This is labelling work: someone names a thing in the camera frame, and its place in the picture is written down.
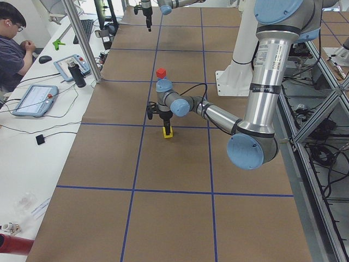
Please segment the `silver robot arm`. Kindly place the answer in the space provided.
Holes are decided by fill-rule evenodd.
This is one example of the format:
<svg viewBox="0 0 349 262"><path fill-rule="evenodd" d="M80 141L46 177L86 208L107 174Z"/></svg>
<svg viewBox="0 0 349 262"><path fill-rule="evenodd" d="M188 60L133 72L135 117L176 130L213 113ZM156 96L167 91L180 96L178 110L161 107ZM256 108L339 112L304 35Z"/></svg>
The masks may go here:
<svg viewBox="0 0 349 262"><path fill-rule="evenodd" d="M195 1L195 0L159 0L158 6L163 15L168 15L173 9L185 7L194 3L204 3L205 0ZM151 0L141 0L138 5L133 7L134 14L137 15L139 11L142 11L143 15L146 17L146 27L149 32L152 31L152 15L153 9Z"/></svg>
<svg viewBox="0 0 349 262"><path fill-rule="evenodd" d="M227 155L237 167L252 170L271 161L279 150L272 118L290 48L319 35L324 5L324 1L255 2L253 14L259 45L253 57L254 70L244 118L232 115L203 97L178 94L164 76L158 78L158 100L148 104L148 116L183 117L195 112L231 135Z"/></svg>

